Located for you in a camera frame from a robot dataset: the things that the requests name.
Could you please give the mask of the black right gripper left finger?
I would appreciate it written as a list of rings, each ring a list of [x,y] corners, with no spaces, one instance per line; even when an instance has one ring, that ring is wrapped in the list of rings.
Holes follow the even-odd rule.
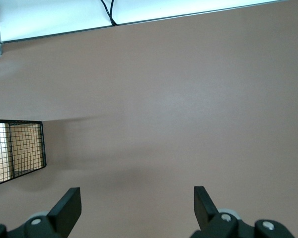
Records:
[[[0,224],[0,238],[68,238],[80,215],[80,188],[73,187],[46,215],[36,215],[11,231]]]

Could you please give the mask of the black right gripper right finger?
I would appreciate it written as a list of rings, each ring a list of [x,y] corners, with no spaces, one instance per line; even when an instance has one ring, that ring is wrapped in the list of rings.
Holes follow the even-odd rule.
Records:
[[[190,238],[295,238],[283,224],[258,220],[245,223],[230,209],[217,209],[205,187],[194,187],[194,213],[200,227]]]

